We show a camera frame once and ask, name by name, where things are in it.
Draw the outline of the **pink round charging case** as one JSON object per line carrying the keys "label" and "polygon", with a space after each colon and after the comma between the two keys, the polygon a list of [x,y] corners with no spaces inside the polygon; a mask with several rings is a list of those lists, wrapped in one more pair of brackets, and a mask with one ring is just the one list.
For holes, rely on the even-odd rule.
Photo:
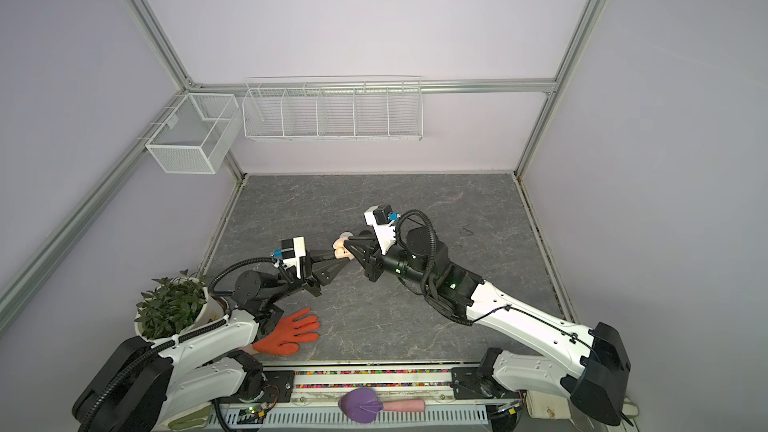
{"label": "pink round charging case", "polygon": [[354,255],[346,248],[346,242],[352,236],[353,234],[351,232],[343,232],[334,242],[333,251],[336,259],[354,259]]}

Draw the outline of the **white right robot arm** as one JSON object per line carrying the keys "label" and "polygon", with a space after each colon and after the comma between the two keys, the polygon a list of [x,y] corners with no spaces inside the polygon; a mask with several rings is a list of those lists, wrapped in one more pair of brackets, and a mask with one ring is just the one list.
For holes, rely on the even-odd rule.
{"label": "white right robot arm", "polygon": [[420,210],[396,214],[390,206],[373,206],[364,217],[367,230],[336,240],[337,257],[357,260],[372,282],[390,273],[413,283],[415,293],[448,320],[488,327],[540,355],[533,359],[489,349],[477,369],[480,381],[511,392],[562,396],[608,426],[632,422],[624,411],[631,362],[617,329],[555,317],[454,263]]}

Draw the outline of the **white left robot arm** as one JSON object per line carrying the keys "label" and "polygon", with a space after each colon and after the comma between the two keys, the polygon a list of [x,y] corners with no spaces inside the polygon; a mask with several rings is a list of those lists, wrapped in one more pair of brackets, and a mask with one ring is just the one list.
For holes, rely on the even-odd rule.
{"label": "white left robot arm", "polygon": [[280,252],[225,268],[207,291],[231,300],[230,312],[181,334],[123,341],[73,405],[80,430],[151,431],[207,403],[278,399],[279,387],[246,349],[276,337],[278,300],[302,290],[320,295],[347,261],[332,251]]}

